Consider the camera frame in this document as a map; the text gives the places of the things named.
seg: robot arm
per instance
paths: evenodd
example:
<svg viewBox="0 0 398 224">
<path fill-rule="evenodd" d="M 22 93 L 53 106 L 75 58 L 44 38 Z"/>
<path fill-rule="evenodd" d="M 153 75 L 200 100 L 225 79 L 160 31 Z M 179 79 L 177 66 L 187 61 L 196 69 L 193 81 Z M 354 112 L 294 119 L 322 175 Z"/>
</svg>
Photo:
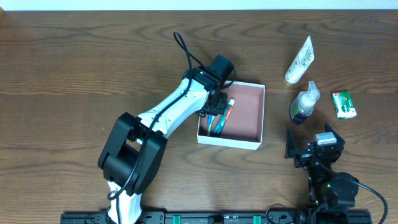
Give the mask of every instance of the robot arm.
<svg viewBox="0 0 398 224">
<path fill-rule="evenodd" d="M 188 78 L 189 71 L 185 72 L 180 86 L 151 110 L 138 117 L 124 113 L 118 118 L 98 159 L 98 167 L 103 169 L 111 192 L 119 192 L 122 187 L 125 189 L 118 196 L 121 223 L 135 223 L 139 218 L 141 193 L 159 170 L 167 138 L 173 131 L 192 113 L 224 113 L 227 94 L 220 90 L 233 70 L 232 63 L 219 55 L 209 67 L 194 68 L 190 72 L 191 80 Z M 182 94 L 185 96 L 170 105 Z M 166 107 L 152 129 L 148 128 L 155 116 Z M 147 142 L 139 152 L 127 144 L 127 140 L 142 144 L 148 131 Z M 116 203 L 112 200 L 108 210 L 108 217 L 114 223 L 118 223 Z"/>
<path fill-rule="evenodd" d="M 325 123 L 325 133 L 315 135 L 315 141 L 308 144 L 308 149 L 298 150 L 295 146 L 291 131 L 287 130 L 287 144 L 285 158 L 294 159 L 296 168 L 303 167 L 308 171 L 308 196 L 316 208 L 309 208 L 305 223 L 330 222 L 332 217 L 339 217 L 335 223 L 360 223 L 364 222 L 362 214 L 360 219 L 352 220 L 349 209 L 355 206 L 355 196 L 359 187 L 362 187 L 376 196 L 384 204 L 384 213 L 379 223 L 387 217 L 388 206 L 381 194 L 370 187 L 359 183 L 359 180 L 345 172 L 335 172 L 331 169 L 344 149 L 345 141 L 328 123 Z"/>
<path fill-rule="evenodd" d="M 188 85 L 189 80 L 184 78 L 180 86 L 165 100 L 159 103 L 151 110 L 141 113 L 138 117 L 141 118 L 141 124 L 149 126 L 154 119 L 157 112 L 167 106 L 171 101 L 176 99 L 178 95 L 183 94 L 184 90 Z M 181 98 L 176 104 L 172 105 L 160 118 L 159 122 L 154 125 L 154 131 L 161 131 L 163 137 L 168 138 L 173 131 L 192 113 L 200 110 L 206 103 L 209 92 L 204 89 L 204 86 L 198 83 L 196 80 L 192 80 L 191 87 L 186 97 Z M 141 139 L 137 139 L 137 142 L 142 144 Z M 120 190 L 120 186 L 115 183 L 108 181 L 108 185 L 111 192 L 117 192 Z M 141 215 L 141 194 L 133 194 L 128 196 L 126 192 L 123 192 L 119 196 L 119 207 L 120 207 L 120 220 L 121 223 L 135 223 Z M 108 216 L 110 219 L 118 220 L 118 214 L 116 211 L 116 200 L 111 201 L 111 208 L 108 210 Z"/>
</svg>

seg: white box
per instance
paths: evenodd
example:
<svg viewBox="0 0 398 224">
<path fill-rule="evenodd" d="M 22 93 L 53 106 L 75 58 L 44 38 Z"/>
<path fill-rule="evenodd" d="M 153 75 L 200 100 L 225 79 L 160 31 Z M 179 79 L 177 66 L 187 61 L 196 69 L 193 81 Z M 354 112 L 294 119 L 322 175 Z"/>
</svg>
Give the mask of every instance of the white box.
<svg viewBox="0 0 398 224">
<path fill-rule="evenodd" d="M 223 90 L 228 99 L 235 100 L 234 108 L 225 123 L 219 138 L 207 136 L 207 119 L 199 118 L 197 138 L 200 144 L 238 147 L 256 150 L 262 143 L 266 88 L 264 85 L 234 82 Z M 221 115 L 217 116 L 211 127 L 216 127 Z"/>
</svg>

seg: wooden table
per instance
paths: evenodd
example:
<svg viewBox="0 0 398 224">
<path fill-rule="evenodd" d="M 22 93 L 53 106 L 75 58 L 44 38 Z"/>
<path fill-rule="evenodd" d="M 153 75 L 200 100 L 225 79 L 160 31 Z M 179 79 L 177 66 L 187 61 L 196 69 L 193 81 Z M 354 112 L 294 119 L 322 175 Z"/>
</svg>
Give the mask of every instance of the wooden table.
<svg viewBox="0 0 398 224">
<path fill-rule="evenodd" d="M 305 144 L 329 122 L 345 140 L 333 165 L 379 191 L 398 222 L 398 12 L 7 12 L 0 23 L 0 223 L 58 223 L 64 211 L 106 208 L 96 165 L 116 118 L 173 92 L 187 59 L 229 58 L 238 80 L 266 86 L 256 151 L 197 144 L 197 115 L 170 137 L 142 204 L 167 210 L 265 210 L 308 203 L 307 173 L 284 159 L 292 127 Z M 283 76 L 311 35 L 315 61 L 290 88 Z M 314 80 L 322 96 L 301 126 L 289 106 Z M 338 120 L 330 94 L 349 90 L 358 116 Z M 360 189 L 375 223 L 381 201 Z"/>
</svg>

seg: white wall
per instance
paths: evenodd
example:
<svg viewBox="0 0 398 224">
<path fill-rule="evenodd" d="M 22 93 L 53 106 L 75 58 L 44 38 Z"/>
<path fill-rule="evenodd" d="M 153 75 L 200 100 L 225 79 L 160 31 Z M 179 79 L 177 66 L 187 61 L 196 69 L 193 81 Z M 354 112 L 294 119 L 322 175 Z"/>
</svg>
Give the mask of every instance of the white wall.
<svg viewBox="0 0 398 224">
<path fill-rule="evenodd" d="M 6 11 L 398 9 L 398 0 L 1 0 Z"/>
</svg>

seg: pump bottle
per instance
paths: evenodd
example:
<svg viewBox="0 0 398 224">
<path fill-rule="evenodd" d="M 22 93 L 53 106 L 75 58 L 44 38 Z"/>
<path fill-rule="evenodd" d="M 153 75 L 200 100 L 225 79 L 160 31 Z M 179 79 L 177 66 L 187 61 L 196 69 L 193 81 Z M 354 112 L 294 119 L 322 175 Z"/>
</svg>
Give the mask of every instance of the pump bottle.
<svg viewBox="0 0 398 224">
<path fill-rule="evenodd" d="M 314 81 L 309 81 L 308 91 L 302 91 L 290 106 L 290 118 L 294 124 L 302 124 L 314 109 L 320 93 Z"/>
</svg>

